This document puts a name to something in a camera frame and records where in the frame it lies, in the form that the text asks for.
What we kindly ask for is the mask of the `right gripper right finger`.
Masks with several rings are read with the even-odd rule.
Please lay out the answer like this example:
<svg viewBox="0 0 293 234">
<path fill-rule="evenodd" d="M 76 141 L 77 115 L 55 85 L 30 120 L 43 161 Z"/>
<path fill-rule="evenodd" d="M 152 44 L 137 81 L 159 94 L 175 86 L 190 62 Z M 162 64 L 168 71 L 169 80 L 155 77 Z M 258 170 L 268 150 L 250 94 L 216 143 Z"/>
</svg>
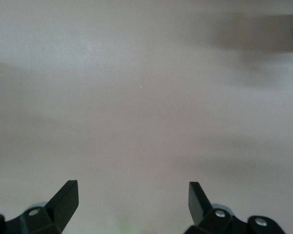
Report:
<svg viewBox="0 0 293 234">
<path fill-rule="evenodd" d="M 211 204 L 198 182 L 189 183 L 188 208 L 193 225 L 184 234 L 286 234 L 271 218 L 253 215 L 244 222 L 228 207 Z"/>
</svg>

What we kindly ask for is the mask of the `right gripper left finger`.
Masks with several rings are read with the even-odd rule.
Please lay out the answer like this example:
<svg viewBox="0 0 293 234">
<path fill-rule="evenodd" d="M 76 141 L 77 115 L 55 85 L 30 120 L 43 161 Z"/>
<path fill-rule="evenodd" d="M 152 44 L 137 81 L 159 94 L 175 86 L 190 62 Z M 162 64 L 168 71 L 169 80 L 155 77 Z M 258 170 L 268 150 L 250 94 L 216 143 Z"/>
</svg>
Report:
<svg viewBox="0 0 293 234">
<path fill-rule="evenodd" d="M 0 214 L 0 234 L 62 234 L 78 205 L 78 182 L 69 180 L 45 204 L 8 221 Z"/>
</svg>

